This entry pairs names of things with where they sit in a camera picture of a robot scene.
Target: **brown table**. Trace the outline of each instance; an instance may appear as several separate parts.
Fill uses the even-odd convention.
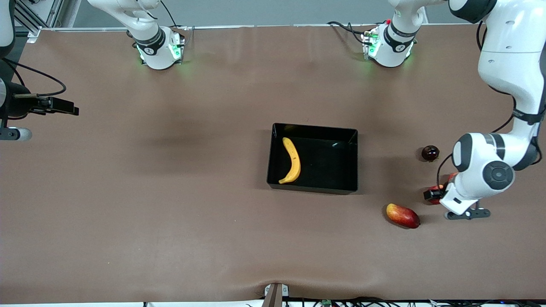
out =
[[[0,146],[2,303],[241,300],[270,282],[299,297],[543,298],[546,163],[484,199],[489,219],[422,202],[439,161],[417,150],[443,158],[511,112],[477,74],[475,30],[423,27],[392,69],[328,27],[198,30],[165,71],[122,32],[43,31],[21,63],[63,80],[81,115],[29,116],[16,123],[33,139]],[[359,192],[270,189],[274,122],[358,129]],[[423,224],[385,221],[391,202]]]

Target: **black tray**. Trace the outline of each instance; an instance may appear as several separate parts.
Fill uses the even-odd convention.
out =
[[[289,138],[301,160],[298,179],[279,184],[292,162],[282,144]],[[268,184],[293,191],[350,194],[358,190],[358,131],[355,129],[274,123]]]

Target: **banana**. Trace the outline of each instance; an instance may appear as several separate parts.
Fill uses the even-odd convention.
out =
[[[301,171],[301,163],[300,156],[296,151],[294,143],[292,143],[289,138],[282,138],[282,144],[284,144],[284,148],[286,148],[286,151],[288,151],[288,154],[290,155],[290,160],[292,161],[292,167],[290,168],[288,174],[286,174],[286,177],[278,181],[279,184],[286,184],[295,181],[299,177]]]

